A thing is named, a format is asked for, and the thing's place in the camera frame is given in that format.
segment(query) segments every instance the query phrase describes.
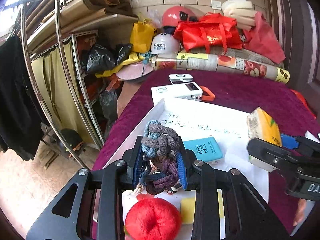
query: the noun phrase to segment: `silver bolt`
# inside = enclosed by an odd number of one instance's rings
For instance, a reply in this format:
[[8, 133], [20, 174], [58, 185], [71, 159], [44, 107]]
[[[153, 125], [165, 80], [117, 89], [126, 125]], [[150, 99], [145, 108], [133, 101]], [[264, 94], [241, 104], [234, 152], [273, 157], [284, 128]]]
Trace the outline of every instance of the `silver bolt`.
[[195, 166], [202, 166], [203, 165], [203, 161], [195, 160], [194, 164], [195, 164]]
[[125, 164], [125, 161], [124, 160], [117, 160], [116, 161], [116, 166], [122, 166]]
[[238, 169], [232, 169], [231, 174], [237, 176], [240, 174], [240, 171]]
[[79, 175], [80, 176], [83, 176], [83, 175], [86, 175], [88, 173], [88, 170], [86, 168], [82, 168], [79, 170]]

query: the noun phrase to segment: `person's hand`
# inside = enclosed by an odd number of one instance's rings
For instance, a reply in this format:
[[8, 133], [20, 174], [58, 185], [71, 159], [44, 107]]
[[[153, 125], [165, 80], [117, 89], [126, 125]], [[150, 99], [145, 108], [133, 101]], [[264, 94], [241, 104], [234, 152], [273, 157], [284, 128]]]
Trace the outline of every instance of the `person's hand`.
[[296, 215], [293, 220], [293, 225], [296, 226], [304, 218], [304, 210], [306, 209], [307, 201], [305, 199], [299, 199]]

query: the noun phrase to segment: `pink helmet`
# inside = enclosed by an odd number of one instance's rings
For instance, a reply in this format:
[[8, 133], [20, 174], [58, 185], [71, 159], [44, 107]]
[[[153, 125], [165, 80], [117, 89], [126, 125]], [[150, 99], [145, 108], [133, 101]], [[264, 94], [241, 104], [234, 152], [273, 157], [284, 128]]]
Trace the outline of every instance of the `pink helmet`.
[[173, 6], [164, 12], [162, 25], [176, 27], [179, 21], [188, 21], [190, 17], [196, 17], [190, 9], [184, 6]]

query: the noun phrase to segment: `black garment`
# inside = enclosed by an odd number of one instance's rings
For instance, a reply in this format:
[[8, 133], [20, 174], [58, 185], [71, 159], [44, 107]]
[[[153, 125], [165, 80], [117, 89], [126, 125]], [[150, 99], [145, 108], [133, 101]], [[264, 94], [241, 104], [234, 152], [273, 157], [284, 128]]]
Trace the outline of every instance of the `black garment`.
[[0, 145], [23, 160], [36, 155], [47, 123], [32, 89], [20, 39], [9, 38], [0, 46]]

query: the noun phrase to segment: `black helmet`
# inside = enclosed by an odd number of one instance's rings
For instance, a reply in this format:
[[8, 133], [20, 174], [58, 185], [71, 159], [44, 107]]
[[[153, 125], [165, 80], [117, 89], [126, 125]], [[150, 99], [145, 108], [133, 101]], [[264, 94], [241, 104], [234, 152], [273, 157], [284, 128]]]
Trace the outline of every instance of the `black helmet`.
[[[77, 153], [83, 144], [81, 136], [75, 130], [69, 128], [62, 129], [61, 133], [70, 145], [70, 147]], [[62, 153], [68, 152], [68, 150], [59, 138], [57, 138], [57, 146], [59, 147]]]

